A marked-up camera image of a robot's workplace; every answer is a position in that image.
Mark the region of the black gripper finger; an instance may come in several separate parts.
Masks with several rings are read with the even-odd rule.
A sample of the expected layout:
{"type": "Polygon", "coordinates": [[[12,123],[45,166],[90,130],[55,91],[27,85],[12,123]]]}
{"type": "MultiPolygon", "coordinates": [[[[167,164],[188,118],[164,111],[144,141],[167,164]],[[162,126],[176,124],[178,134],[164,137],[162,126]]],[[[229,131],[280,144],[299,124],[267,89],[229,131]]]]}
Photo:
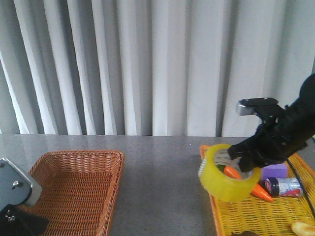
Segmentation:
{"type": "Polygon", "coordinates": [[[243,172],[243,173],[249,172],[253,168],[262,168],[263,167],[262,162],[260,162],[259,160],[255,160],[249,156],[242,156],[239,160],[238,165],[239,165],[241,172],[243,172]]]}
{"type": "Polygon", "coordinates": [[[249,137],[238,144],[231,145],[227,152],[231,159],[238,157],[248,157],[250,159],[258,158],[257,154],[257,142],[258,138],[254,136],[249,137]]]}

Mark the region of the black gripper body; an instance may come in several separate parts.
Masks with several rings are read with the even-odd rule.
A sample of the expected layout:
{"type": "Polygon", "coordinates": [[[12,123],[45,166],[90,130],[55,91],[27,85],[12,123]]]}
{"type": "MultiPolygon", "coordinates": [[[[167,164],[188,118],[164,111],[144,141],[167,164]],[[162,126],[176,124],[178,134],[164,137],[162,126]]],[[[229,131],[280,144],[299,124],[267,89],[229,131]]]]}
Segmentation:
{"type": "Polygon", "coordinates": [[[1,236],[39,236],[46,231],[48,225],[48,219],[16,206],[8,205],[0,212],[1,236]]]}
{"type": "Polygon", "coordinates": [[[271,126],[261,125],[255,133],[254,153],[258,165],[280,164],[306,147],[307,115],[283,115],[271,126]]]}

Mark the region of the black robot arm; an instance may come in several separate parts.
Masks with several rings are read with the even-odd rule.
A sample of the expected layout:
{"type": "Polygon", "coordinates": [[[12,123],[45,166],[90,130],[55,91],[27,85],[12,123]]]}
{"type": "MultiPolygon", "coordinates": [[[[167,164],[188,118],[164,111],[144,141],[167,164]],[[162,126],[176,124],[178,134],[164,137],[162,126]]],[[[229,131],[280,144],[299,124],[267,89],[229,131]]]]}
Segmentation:
{"type": "Polygon", "coordinates": [[[239,115],[256,115],[261,124],[254,135],[228,148],[230,159],[239,159],[242,172],[281,164],[315,134],[315,76],[304,81],[298,98],[284,108],[270,97],[242,99],[238,106],[239,115]]]}

